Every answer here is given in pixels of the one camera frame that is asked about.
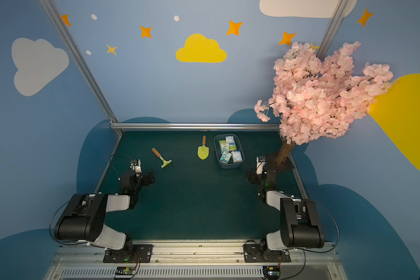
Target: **green mat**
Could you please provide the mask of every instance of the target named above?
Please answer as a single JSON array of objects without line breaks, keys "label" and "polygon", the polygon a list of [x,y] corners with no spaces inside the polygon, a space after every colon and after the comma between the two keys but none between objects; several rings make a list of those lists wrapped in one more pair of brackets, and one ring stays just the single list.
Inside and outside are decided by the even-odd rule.
[{"label": "green mat", "polygon": [[[264,204],[257,186],[245,180],[255,158],[277,152],[281,141],[277,132],[235,132],[245,154],[241,167],[222,169],[218,165],[213,138],[227,132],[125,132],[116,153],[141,160],[143,173],[154,171],[155,183],[142,188],[133,210],[106,214],[106,225],[136,239],[259,239],[279,230],[279,211]],[[202,136],[207,136],[210,153],[197,157]],[[172,163],[161,168],[156,148]],[[122,173],[129,169],[129,158],[116,155],[112,160]],[[292,171],[277,176],[285,193],[300,197]],[[109,167],[101,184],[102,193],[116,193],[118,174]]]}]

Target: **yellow cloud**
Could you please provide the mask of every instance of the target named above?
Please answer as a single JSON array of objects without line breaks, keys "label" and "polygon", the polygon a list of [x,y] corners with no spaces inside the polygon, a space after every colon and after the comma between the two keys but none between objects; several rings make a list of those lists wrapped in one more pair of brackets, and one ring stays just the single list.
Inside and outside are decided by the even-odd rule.
[{"label": "yellow cloud", "polygon": [[223,62],[227,53],[219,48],[218,42],[204,35],[193,34],[185,41],[185,47],[176,52],[182,62]]},{"label": "yellow cloud", "polygon": [[420,74],[399,78],[387,94],[376,99],[370,115],[420,170]]}]

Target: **yellow trowel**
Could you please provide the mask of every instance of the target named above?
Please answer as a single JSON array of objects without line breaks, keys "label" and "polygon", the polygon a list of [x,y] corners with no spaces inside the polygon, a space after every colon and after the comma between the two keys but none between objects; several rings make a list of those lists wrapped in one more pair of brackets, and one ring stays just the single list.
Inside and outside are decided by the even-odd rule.
[{"label": "yellow trowel", "polygon": [[204,137],[202,137],[202,146],[197,148],[197,156],[201,160],[205,160],[207,156],[209,156],[209,148],[206,147],[206,140],[207,137],[204,135]]}]

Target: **wooden handle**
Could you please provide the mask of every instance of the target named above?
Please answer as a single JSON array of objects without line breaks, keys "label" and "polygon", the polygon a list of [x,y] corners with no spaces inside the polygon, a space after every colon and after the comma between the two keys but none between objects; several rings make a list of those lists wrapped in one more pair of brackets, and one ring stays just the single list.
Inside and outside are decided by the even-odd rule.
[{"label": "wooden handle", "polygon": [[160,153],[156,149],[152,148],[152,151],[155,155],[157,155],[157,157],[160,157]]}]

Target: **yellow star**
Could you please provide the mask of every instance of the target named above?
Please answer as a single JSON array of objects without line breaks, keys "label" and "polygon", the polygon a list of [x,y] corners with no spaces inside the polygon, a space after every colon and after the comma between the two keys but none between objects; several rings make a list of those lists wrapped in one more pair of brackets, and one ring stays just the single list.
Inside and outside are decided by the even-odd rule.
[{"label": "yellow star", "polygon": [[281,44],[286,44],[286,45],[291,45],[291,39],[292,37],[294,37],[296,33],[294,34],[288,34],[286,32],[283,32],[283,39],[279,42],[279,45]]},{"label": "yellow star", "polygon": [[317,48],[319,48],[319,46],[315,47],[315,46],[313,45],[313,42],[311,42],[311,48],[312,48],[313,50],[316,50]]},{"label": "yellow star", "polygon": [[230,27],[226,35],[229,35],[229,34],[235,34],[236,36],[240,35],[240,26],[243,23],[242,22],[234,23],[233,21],[229,21],[229,23],[230,23]]},{"label": "yellow star", "polygon": [[362,14],[362,17],[358,20],[358,23],[362,23],[362,26],[365,26],[365,23],[371,17],[374,13],[368,13],[367,9],[365,9],[364,14]]},{"label": "yellow star", "polygon": [[151,27],[145,28],[143,26],[140,25],[141,28],[141,37],[151,37]]},{"label": "yellow star", "polygon": [[72,26],[71,24],[70,24],[70,22],[68,21],[68,15],[63,15],[63,16],[61,16],[62,17],[62,20],[64,21],[64,23],[66,24],[66,25],[68,25],[68,26]]},{"label": "yellow star", "polygon": [[107,52],[108,52],[108,53],[113,53],[114,55],[117,55],[117,54],[115,53],[115,49],[116,49],[117,47],[115,47],[115,48],[111,48],[111,47],[109,47],[109,45],[108,45],[108,44],[106,44],[106,46],[109,48],[109,49],[107,50]]}]

